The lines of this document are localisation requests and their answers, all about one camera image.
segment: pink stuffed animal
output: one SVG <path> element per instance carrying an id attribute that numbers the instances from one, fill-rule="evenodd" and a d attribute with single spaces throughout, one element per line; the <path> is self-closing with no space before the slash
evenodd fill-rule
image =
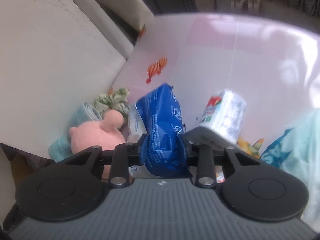
<path id="1" fill-rule="evenodd" d="M 124 122 L 123 116 L 116 110 L 109 110 L 102 121 L 84 122 L 78 127 L 71 127 L 71 151 L 81 152 L 93 145 L 102 146 L 102 150 L 113 150 L 118 144 L 125 143 L 124 137 L 117 129 Z M 102 177 L 109 177 L 110 166 L 105 166 Z"/>

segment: pink tabletop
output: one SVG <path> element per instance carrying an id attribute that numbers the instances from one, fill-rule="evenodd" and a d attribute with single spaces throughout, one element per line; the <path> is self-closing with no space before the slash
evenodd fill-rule
<path id="1" fill-rule="evenodd" d="M 241 136 L 251 143 L 264 138 L 263 151 L 320 107 L 319 44 L 314 33 L 257 17 L 155 17 L 113 88 L 127 87 L 134 103 L 164 82 L 174 86 L 187 131 L 197 126 L 210 96 L 230 89 L 247 101 Z M 164 67 L 155 66 L 162 57 Z"/>

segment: light blue cloth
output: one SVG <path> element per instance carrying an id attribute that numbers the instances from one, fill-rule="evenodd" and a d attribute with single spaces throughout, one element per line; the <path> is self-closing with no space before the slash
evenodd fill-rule
<path id="1" fill-rule="evenodd" d="M 55 162 L 72 156 L 68 131 L 71 127 L 78 127 L 87 121 L 102 121 L 102 117 L 92 105 L 83 103 L 71 117 L 66 133 L 49 146 L 49 154 Z"/>
<path id="2" fill-rule="evenodd" d="M 261 160 L 300 179 L 308 188 L 309 201 L 301 219 L 320 232 L 320 109 L 285 130 L 264 151 Z"/>

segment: blue plastic packet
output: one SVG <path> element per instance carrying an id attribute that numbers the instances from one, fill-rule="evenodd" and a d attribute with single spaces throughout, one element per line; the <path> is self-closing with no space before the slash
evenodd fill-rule
<path id="1" fill-rule="evenodd" d="M 148 147 L 141 152 L 148 171 L 163 178 L 191 177 L 185 151 L 177 147 L 183 127 L 180 105 L 172 88 L 165 83 L 139 99 L 135 106 L 148 134 Z"/>

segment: rolled towel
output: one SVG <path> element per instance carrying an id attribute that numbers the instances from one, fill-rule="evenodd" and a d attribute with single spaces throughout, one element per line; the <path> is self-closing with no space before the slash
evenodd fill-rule
<path id="1" fill-rule="evenodd" d="M 83 103 L 71 117 L 66 133 L 59 139 L 55 140 L 49 146 L 49 154 L 55 162 L 62 161 L 72 156 L 70 137 L 68 131 L 71 127 L 78 127 L 81 123 L 87 121 L 101 121 L 102 117 L 99 112 L 90 104 Z"/>

